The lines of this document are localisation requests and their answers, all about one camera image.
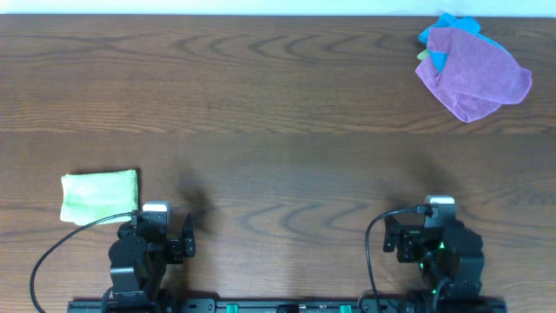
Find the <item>green microfiber cloth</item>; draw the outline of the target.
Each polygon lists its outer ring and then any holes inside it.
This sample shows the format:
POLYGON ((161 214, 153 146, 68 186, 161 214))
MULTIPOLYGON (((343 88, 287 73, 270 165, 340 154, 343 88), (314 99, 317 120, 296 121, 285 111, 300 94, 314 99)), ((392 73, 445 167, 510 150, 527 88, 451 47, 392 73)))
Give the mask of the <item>green microfiber cloth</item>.
POLYGON ((139 183, 135 170, 67 174, 61 178, 60 220, 83 226, 107 216, 138 210, 139 183))

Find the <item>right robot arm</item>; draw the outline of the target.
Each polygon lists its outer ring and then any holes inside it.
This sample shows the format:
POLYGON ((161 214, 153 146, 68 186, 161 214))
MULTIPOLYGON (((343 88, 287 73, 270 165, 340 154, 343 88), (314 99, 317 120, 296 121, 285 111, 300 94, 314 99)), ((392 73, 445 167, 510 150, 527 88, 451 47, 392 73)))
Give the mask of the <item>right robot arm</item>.
POLYGON ((399 312, 488 312, 480 298, 485 264, 481 236, 456 218, 450 205, 422 204, 409 210, 425 216, 421 226, 385 218, 383 250, 401 263, 416 263, 429 291, 412 291, 399 312))

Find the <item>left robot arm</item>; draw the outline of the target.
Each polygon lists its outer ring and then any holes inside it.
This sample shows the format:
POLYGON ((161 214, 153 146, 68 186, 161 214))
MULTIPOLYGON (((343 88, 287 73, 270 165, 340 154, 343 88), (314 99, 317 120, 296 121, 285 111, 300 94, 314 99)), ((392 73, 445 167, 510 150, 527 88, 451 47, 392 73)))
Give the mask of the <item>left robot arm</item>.
POLYGON ((181 304, 162 288, 169 264, 195 255, 194 218, 186 215, 182 234, 168 237, 167 212, 137 211, 122 224, 109 248, 112 286, 102 312, 180 312, 181 304))

